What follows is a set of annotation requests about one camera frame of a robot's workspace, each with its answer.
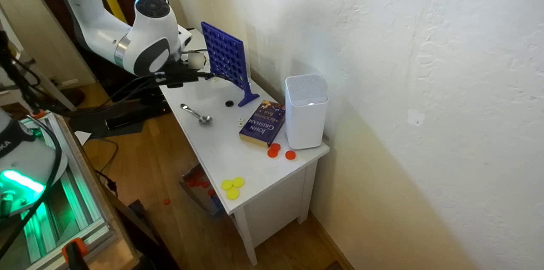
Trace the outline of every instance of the green light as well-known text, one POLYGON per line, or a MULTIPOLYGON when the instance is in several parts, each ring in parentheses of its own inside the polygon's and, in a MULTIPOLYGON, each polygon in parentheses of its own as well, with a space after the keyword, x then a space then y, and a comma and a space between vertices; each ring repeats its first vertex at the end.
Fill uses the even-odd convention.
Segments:
POLYGON ((16 181, 20 185, 28 187, 37 193, 41 193, 43 189, 45 189, 45 187, 42 184, 34 181, 30 177, 27 177, 18 173, 17 171, 2 171, 2 175, 6 179, 11 179, 12 181, 16 181))

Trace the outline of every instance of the connect four board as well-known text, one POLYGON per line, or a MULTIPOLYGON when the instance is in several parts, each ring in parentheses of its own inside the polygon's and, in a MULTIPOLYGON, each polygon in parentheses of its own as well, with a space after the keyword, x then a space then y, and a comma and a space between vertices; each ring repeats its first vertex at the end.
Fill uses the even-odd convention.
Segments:
POLYGON ((239 107, 258 98, 258 94, 251 93, 247 79, 244 43, 209 23, 202 22, 201 26, 210 56, 210 72, 221 74, 244 91, 239 107))

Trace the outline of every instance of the table leg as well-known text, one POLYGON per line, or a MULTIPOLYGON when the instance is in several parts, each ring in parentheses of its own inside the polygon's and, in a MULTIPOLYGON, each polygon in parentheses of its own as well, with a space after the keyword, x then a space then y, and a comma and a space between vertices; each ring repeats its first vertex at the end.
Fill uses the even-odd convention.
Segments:
POLYGON ((257 256, 255 255, 255 248, 253 247, 253 241, 251 240, 251 233, 249 232, 249 225, 247 225, 247 219, 243 207, 235 212, 235 219, 238 226, 238 232, 241 236, 241 240, 244 242, 247 257, 249 257, 251 264, 253 266, 256 266, 257 256))
POLYGON ((304 175, 303 184, 303 198, 300 204, 300 216, 297 221, 300 223, 305 222, 308 218, 309 202, 312 198, 313 180, 315 178, 315 169, 317 168, 317 160, 309 163, 305 168, 306 173, 304 175))

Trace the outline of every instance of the paper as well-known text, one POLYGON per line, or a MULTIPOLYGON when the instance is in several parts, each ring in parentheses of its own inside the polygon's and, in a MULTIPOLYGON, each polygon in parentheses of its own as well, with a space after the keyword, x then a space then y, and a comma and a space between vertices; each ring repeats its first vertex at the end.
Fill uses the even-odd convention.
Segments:
POLYGON ((77 137, 77 140, 79 140, 81 146, 85 144, 87 140, 89 140, 89 137, 91 136, 91 133, 83 132, 83 131, 76 131, 74 134, 77 137))

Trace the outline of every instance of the yellow game piece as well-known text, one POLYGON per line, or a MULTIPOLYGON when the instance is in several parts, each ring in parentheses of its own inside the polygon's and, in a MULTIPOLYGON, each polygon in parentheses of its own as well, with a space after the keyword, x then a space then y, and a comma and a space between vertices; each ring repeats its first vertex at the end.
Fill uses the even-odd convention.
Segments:
POLYGON ((232 187, 231 189, 227 190, 227 198, 229 200, 234 200, 238 197, 240 193, 238 192, 237 188, 232 187))
POLYGON ((226 179, 225 181, 223 181, 223 183, 221 183, 221 188, 223 188, 224 190, 229 190, 231 187, 232 187, 231 179, 226 179))
POLYGON ((232 185, 234 187, 242 187, 244 185, 244 179, 241 177, 235 177, 235 179, 232 181, 232 185))

